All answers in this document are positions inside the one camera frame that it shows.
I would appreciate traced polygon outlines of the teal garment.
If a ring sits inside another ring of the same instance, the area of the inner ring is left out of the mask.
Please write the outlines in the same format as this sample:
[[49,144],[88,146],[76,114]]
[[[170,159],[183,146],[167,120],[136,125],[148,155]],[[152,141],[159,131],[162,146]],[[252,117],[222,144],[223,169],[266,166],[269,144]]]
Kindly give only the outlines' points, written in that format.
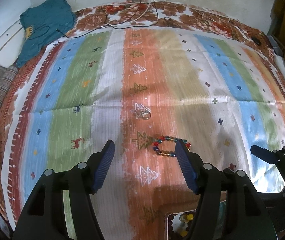
[[41,49],[70,31],[76,16],[67,0],[46,0],[36,7],[28,8],[20,15],[25,30],[25,42],[16,60],[22,67],[39,54]]

